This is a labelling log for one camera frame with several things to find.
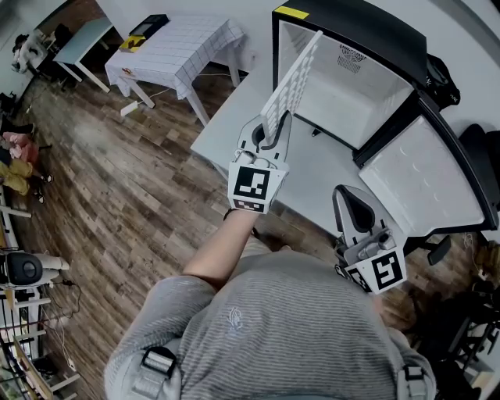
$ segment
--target white tablecloth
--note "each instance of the white tablecloth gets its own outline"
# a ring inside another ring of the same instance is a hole
[[[226,17],[171,16],[135,53],[119,50],[109,59],[105,65],[109,83],[117,84],[127,97],[130,87],[122,77],[161,84],[175,89],[181,100],[217,52],[228,44],[236,47],[242,36]]]

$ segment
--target white wall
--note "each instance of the white wall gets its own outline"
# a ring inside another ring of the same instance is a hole
[[[51,15],[66,0],[14,0],[12,9],[33,30]]]
[[[238,51],[239,67],[249,71],[262,57],[272,55],[271,12],[284,0],[97,0],[120,35],[128,33],[150,14],[190,13],[222,15],[232,18],[246,33]]]
[[[19,74],[11,70],[13,47],[16,37],[29,33],[28,26],[9,10],[0,17],[0,92],[9,95],[14,92],[21,96],[33,75],[30,72]]]

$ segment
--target yellow label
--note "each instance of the yellow label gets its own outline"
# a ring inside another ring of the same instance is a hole
[[[288,16],[294,16],[295,18],[299,18],[300,20],[303,20],[309,15],[308,12],[303,12],[299,9],[291,9],[290,7],[284,6],[278,7],[274,11],[276,11],[277,13],[287,14]]]

